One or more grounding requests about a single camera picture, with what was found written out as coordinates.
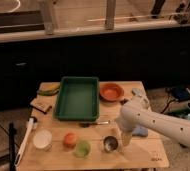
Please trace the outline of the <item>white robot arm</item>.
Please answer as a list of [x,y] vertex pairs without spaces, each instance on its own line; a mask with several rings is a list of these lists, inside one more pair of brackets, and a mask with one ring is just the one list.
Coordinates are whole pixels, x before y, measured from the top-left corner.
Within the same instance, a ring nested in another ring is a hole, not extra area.
[[190,120],[151,111],[146,97],[133,96],[128,100],[115,122],[123,133],[132,133],[141,125],[190,148]]

